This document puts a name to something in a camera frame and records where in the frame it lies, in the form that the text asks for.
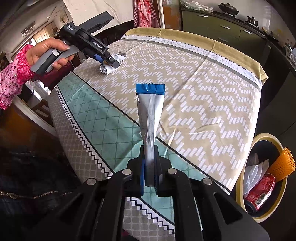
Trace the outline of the pink floral sleeve forearm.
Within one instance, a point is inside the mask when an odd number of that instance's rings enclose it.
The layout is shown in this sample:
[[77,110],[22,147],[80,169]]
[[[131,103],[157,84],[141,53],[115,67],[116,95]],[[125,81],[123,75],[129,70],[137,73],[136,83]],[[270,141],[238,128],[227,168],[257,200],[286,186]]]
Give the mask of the pink floral sleeve forearm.
[[27,61],[27,51],[32,47],[32,45],[25,45],[13,62],[1,71],[0,106],[3,110],[11,105],[15,95],[22,92],[23,84],[35,75]]

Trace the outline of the person left hand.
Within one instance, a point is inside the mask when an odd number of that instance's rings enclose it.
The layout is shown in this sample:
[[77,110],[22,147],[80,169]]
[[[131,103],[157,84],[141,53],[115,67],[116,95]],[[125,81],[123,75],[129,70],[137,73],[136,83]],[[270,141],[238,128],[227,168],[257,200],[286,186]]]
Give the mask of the person left hand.
[[[39,58],[46,53],[49,49],[57,49],[60,51],[67,51],[70,49],[70,47],[65,44],[63,41],[55,38],[48,38],[46,40],[43,40],[42,42],[39,42],[34,47],[30,48],[26,53],[27,62],[30,66],[33,66]],[[54,62],[52,64],[52,67],[55,70],[59,70],[63,66],[65,66],[69,61],[72,61],[74,58],[74,55],[71,55],[67,58],[61,58],[57,62]]]

